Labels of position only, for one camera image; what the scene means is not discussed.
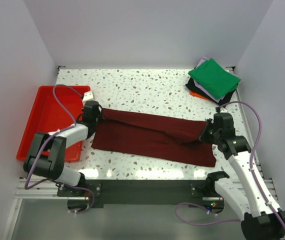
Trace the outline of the dark red t shirt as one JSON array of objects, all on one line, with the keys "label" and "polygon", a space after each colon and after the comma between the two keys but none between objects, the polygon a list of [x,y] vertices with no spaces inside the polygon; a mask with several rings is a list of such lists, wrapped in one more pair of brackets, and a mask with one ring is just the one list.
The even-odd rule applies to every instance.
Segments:
[{"label": "dark red t shirt", "polygon": [[214,167],[210,144],[199,140],[204,121],[114,109],[102,110],[92,148],[158,158],[201,167]]}]

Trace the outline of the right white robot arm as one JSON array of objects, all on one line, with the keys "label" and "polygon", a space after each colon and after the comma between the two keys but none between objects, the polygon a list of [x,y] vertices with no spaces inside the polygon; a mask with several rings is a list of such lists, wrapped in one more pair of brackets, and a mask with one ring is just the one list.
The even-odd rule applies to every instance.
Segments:
[{"label": "right white robot arm", "polygon": [[285,240],[285,210],[271,195],[257,165],[247,139],[236,134],[229,113],[215,113],[208,119],[199,139],[215,145],[229,162],[243,191],[234,186],[224,171],[208,174],[205,189],[223,197],[237,214],[247,240]]}]

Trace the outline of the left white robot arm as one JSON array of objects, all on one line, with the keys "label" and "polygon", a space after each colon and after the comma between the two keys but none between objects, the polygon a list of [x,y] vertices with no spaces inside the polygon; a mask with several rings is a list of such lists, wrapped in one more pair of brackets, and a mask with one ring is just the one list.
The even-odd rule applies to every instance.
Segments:
[{"label": "left white robot arm", "polygon": [[101,119],[101,105],[95,100],[88,100],[76,123],[54,132],[36,133],[23,164],[27,173],[24,188],[31,189],[44,181],[83,188],[84,175],[65,166],[66,149],[89,139],[96,132]]}]

